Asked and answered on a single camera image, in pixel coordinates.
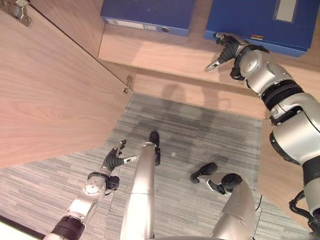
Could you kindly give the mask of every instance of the cable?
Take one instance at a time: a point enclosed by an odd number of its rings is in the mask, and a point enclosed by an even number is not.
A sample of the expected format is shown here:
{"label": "cable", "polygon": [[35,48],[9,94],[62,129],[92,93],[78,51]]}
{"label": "cable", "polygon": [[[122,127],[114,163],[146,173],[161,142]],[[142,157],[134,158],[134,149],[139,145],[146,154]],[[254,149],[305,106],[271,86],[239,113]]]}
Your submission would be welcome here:
{"label": "cable", "polygon": [[259,204],[256,207],[255,211],[257,211],[260,208],[261,200],[262,200],[262,195],[260,196],[260,201],[259,201]]}
{"label": "cable", "polygon": [[116,190],[115,188],[112,188],[110,192],[108,192],[108,193],[106,192],[106,193],[105,193],[105,196],[110,195],[110,194],[111,194],[113,191],[115,191],[115,190]]}
{"label": "cable", "polygon": [[302,190],[295,196],[293,200],[289,202],[289,208],[295,214],[299,214],[306,219],[311,220],[313,216],[307,210],[297,207],[297,203],[303,198],[305,198],[305,192]]}

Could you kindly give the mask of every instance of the wooden shelf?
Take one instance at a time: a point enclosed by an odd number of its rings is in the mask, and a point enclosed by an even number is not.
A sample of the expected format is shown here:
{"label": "wooden shelf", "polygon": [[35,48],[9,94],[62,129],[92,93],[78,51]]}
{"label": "wooden shelf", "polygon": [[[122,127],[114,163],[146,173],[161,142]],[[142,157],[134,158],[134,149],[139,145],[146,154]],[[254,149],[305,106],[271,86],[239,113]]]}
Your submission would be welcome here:
{"label": "wooden shelf", "polygon": [[138,69],[131,87],[136,93],[162,99],[256,119],[266,118],[264,103],[250,89],[145,69]]}
{"label": "wooden shelf", "polygon": [[[204,72],[204,68],[223,49],[214,41],[204,39],[211,4],[211,0],[196,2],[188,37],[106,24],[99,58],[141,69],[246,88],[243,82],[235,81],[229,75],[233,61],[216,71]],[[320,79],[319,20],[317,23],[312,47],[307,54],[299,58],[281,54],[274,54],[274,57],[306,91],[320,100],[320,87],[315,89]]]}

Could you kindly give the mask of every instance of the wooden panel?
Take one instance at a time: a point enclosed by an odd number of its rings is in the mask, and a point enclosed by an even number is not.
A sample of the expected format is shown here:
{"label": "wooden panel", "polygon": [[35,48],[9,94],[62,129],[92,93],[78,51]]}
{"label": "wooden panel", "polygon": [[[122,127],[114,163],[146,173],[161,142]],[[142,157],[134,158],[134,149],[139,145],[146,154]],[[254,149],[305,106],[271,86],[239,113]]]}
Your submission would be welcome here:
{"label": "wooden panel", "polygon": [[103,144],[132,96],[31,7],[0,11],[0,167]]}
{"label": "wooden panel", "polygon": [[[106,25],[99,58],[142,69],[244,87],[243,82],[230,78],[233,61],[216,71],[204,68],[217,58],[223,47],[204,39],[211,0],[196,1],[188,37],[149,32],[124,26]],[[320,14],[312,47],[300,58],[275,54],[275,59],[295,77],[297,82],[320,99]]]}
{"label": "wooden panel", "polygon": [[[103,0],[32,0],[31,3],[91,55],[98,56],[105,27],[100,17]],[[123,82],[128,75],[135,75],[132,67],[99,61]]]}
{"label": "wooden panel", "polygon": [[249,90],[139,69],[132,89],[158,98],[265,119],[265,106]]}
{"label": "wooden panel", "polygon": [[[310,231],[308,220],[289,209],[289,201],[304,188],[302,167],[285,161],[274,150],[269,140],[272,129],[269,120],[262,122],[259,190],[265,198]],[[299,202],[298,207],[308,209],[305,199]]]}

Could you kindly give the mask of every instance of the door hinge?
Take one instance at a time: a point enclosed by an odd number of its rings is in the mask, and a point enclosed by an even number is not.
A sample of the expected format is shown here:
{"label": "door hinge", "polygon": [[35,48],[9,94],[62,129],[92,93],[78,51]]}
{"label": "door hinge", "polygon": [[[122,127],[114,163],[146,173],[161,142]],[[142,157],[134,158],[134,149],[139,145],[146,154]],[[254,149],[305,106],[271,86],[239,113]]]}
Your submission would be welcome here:
{"label": "door hinge", "polygon": [[126,77],[126,87],[122,90],[122,92],[124,92],[125,94],[128,93],[129,88],[131,87],[132,84],[132,76],[128,75]]}
{"label": "door hinge", "polygon": [[31,18],[27,15],[29,3],[29,0],[0,0],[0,9],[28,27],[31,23]]}

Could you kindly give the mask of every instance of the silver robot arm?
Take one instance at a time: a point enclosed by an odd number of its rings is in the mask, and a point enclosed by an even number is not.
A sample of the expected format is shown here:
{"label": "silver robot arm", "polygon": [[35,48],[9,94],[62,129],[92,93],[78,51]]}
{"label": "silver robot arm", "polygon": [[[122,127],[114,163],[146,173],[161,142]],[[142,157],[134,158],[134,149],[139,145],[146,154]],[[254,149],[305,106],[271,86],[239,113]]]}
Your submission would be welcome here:
{"label": "silver robot arm", "polygon": [[101,201],[110,194],[106,191],[114,191],[119,186],[120,180],[117,176],[111,176],[112,171],[125,163],[138,160],[137,156],[119,157],[125,144],[126,140],[121,141],[105,157],[101,168],[88,175],[77,197],[44,240],[78,240],[81,237]]}
{"label": "silver robot arm", "polygon": [[[290,202],[290,209],[308,218],[310,228],[320,235],[320,103],[305,93],[263,46],[223,32],[215,37],[225,48],[205,71],[235,59],[231,77],[246,80],[248,88],[270,111],[271,122],[276,126],[270,134],[273,148],[285,160],[302,166],[304,191]],[[296,206],[303,197],[308,211]]]}

